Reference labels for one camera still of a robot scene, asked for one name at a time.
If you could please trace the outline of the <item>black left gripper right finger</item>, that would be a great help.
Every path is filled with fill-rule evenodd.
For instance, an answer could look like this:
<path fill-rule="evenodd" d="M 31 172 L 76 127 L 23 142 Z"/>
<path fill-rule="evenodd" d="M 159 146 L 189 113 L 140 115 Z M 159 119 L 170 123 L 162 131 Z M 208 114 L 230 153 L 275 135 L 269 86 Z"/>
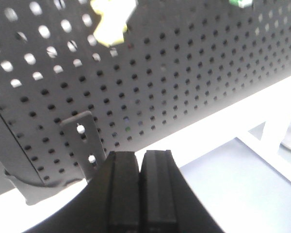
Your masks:
<path fill-rule="evenodd" d="M 143 233 L 221 233 L 169 150 L 148 150 L 140 173 Z"/>

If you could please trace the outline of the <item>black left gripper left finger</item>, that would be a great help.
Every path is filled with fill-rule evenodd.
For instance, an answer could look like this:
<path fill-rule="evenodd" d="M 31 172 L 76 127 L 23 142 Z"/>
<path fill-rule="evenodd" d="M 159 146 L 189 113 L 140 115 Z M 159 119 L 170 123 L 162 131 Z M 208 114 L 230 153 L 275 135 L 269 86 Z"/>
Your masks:
<path fill-rule="evenodd" d="M 27 232 L 139 232 L 139 168 L 135 154 L 112 151 L 73 200 Z"/>

